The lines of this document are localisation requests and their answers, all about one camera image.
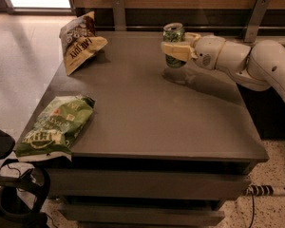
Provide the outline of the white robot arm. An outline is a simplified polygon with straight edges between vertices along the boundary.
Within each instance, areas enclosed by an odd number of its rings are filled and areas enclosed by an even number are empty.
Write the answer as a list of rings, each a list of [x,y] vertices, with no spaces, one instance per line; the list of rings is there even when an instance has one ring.
[[[215,35],[187,32],[182,42],[162,42],[166,56],[201,68],[225,73],[235,83],[254,91],[272,87],[285,104],[285,47],[273,40],[254,46]]]

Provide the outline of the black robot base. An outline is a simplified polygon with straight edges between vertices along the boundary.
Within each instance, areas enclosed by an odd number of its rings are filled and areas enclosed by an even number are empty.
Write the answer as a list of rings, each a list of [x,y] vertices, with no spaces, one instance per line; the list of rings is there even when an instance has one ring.
[[[16,162],[10,156],[15,140],[0,129],[0,171]],[[31,167],[18,177],[0,175],[0,228],[49,228],[42,206],[50,178],[45,169]]]

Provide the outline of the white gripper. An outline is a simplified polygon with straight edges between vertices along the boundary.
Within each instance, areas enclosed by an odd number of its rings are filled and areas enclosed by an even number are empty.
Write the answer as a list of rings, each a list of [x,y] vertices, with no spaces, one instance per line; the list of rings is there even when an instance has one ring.
[[[195,64],[198,67],[214,70],[226,40],[214,35],[200,38],[201,35],[198,33],[185,32],[183,42],[162,42],[161,51],[167,56],[184,62],[196,59]]]

